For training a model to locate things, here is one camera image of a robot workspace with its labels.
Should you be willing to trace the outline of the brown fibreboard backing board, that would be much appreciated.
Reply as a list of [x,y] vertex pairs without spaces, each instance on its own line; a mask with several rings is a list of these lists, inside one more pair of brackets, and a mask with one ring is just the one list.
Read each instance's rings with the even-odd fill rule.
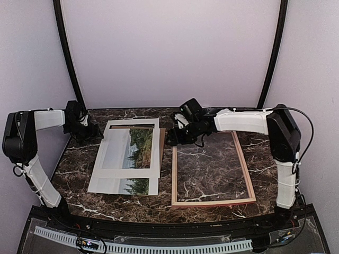
[[[145,170],[158,170],[159,169],[163,147],[164,147],[164,130],[163,129],[155,127],[155,124],[132,124],[132,125],[111,125],[111,126],[127,127],[127,128],[152,128],[153,129],[153,143],[152,143],[152,152],[151,152],[151,165],[149,169],[145,169]],[[143,169],[119,169],[119,170],[143,170]]]

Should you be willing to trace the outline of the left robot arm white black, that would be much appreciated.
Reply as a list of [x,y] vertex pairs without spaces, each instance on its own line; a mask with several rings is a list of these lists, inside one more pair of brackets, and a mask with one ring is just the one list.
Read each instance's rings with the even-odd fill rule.
[[77,142],[103,138],[99,125],[79,109],[19,111],[7,117],[2,149],[14,164],[13,172],[17,168],[20,170],[15,175],[26,178],[42,205],[58,210],[54,222],[62,230],[69,231],[75,226],[75,220],[68,214],[67,202],[52,185],[38,156],[37,131],[60,126]]

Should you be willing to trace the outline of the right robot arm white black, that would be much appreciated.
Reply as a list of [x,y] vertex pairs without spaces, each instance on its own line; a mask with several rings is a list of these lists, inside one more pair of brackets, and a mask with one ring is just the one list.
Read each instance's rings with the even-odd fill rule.
[[296,200],[299,186],[299,166],[304,156],[300,153],[301,131],[291,112],[306,115],[299,109],[278,104],[273,108],[203,108],[195,98],[182,104],[172,114],[175,127],[167,133],[166,144],[196,144],[212,133],[240,131],[261,133],[270,139],[270,151],[278,170],[278,196],[280,208],[271,216],[270,225],[281,230],[291,220],[290,209]]

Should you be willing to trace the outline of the white photo mat board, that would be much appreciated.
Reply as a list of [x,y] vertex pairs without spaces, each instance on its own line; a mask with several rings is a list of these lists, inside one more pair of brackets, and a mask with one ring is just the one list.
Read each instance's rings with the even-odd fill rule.
[[104,139],[102,139],[96,156],[93,176],[107,178],[152,178],[159,177],[159,170],[118,170],[103,169],[103,158],[108,147],[108,130],[111,125],[132,125],[132,124],[155,124],[159,128],[159,119],[129,119],[129,120],[110,120],[107,122],[104,130]]

